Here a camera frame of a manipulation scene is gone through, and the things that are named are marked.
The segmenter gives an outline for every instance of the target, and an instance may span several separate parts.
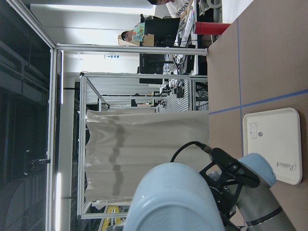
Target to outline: white plastic tray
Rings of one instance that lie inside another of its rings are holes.
[[[244,155],[258,153],[273,168],[277,180],[298,184],[302,179],[299,115],[293,108],[246,114]]]

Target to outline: white curtain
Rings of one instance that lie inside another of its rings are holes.
[[[208,144],[208,112],[129,114],[88,111],[86,145],[87,202],[129,202],[142,177],[169,162],[190,141]],[[197,171],[209,162],[196,146],[184,149],[176,162]]]

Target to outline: computer monitor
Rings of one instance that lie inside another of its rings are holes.
[[[142,74],[162,74],[165,62],[163,54],[140,54],[139,72]]]
[[[180,18],[146,19],[144,33],[154,35],[157,47],[174,46],[179,24]]]

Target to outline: yellow object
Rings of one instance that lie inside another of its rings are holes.
[[[119,212],[119,207],[118,206],[107,205],[106,213],[118,213],[118,212]],[[116,218],[115,220],[116,220],[115,221],[116,225],[121,223],[121,219],[120,218]],[[110,226],[110,222],[111,222],[110,218],[104,218],[101,231],[105,231]]]

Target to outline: blue tape line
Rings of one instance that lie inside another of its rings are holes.
[[[239,30],[239,20],[236,19],[237,26],[237,53],[239,60],[239,91],[240,91],[240,125],[241,125],[241,144],[242,144],[242,156],[244,156],[244,138],[243,138],[243,110],[242,110],[242,85],[241,85],[241,49],[240,49],[240,30]]]
[[[253,103],[244,104],[244,105],[237,106],[237,107],[231,107],[231,108],[211,112],[210,115],[214,115],[214,114],[218,114],[218,113],[222,113],[222,112],[227,112],[227,111],[232,111],[232,110],[236,110],[236,109],[241,109],[241,108],[244,108],[244,107],[250,107],[250,106],[254,106],[254,105],[258,105],[258,104],[262,104],[262,103],[269,103],[269,102],[272,102],[272,101],[282,100],[282,99],[291,98],[291,97],[304,95],[304,94],[308,94],[308,89],[293,92],[293,93],[286,94],[286,95],[281,95],[281,96],[269,98],[269,99],[266,99],[266,100],[261,100],[261,101],[256,101],[256,102],[253,102]]]

